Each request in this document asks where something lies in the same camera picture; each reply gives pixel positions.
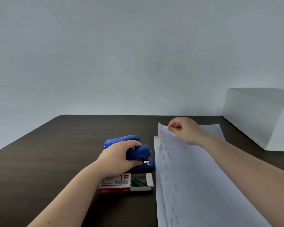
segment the dark brown tabletop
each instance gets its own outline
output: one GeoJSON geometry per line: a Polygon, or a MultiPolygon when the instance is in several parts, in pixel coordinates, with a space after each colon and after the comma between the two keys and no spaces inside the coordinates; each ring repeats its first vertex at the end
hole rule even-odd
{"type": "MultiPolygon", "coordinates": [[[[58,116],[0,150],[0,226],[28,225],[81,169],[95,161],[108,138],[138,134],[154,149],[158,122],[173,116],[58,116]]],[[[284,170],[284,152],[264,151],[221,116],[193,116],[220,124],[231,144],[284,170]]],[[[83,226],[158,226],[156,192],[99,195],[83,226]]]]}

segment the white wall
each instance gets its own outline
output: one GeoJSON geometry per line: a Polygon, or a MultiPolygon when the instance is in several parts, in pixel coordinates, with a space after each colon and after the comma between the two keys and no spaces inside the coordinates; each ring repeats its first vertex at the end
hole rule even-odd
{"type": "Polygon", "coordinates": [[[60,114],[220,115],[284,89],[284,0],[0,0],[0,148],[60,114]]]}

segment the finger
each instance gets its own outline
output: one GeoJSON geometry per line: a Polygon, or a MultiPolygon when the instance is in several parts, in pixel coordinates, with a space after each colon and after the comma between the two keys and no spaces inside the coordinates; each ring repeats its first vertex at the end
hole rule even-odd
{"type": "Polygon", "coordinates": [[[139,141],[136,141],[136,140],[127,140],[127,141],[122,141],[121,143],[124,146],[124,148],[126,148],[126,149],[132,148],[134,146],[142,145],[142,143],[140,143],[139,141]]]}
{"type": "Polygon", "coordinates": [[[142,165],[142,161],[139,160],[129,160],[129,162],[131,164],[131,168],[142,165]]]}
{"type": "Polygon", "coordinates": [[[178,125],[178,126],[182,125],[182,117],[173,118],[168,124],[169,127],[175,126],[175,125],[178,125]]]}
{"type": "Polygon", "coordinates": [[[171,131],[172,133],[174,133],[175,135],[177,135],[180,131],[178,128],[175,128],[175,127],[168,127],[167,129],[171,131]]]}

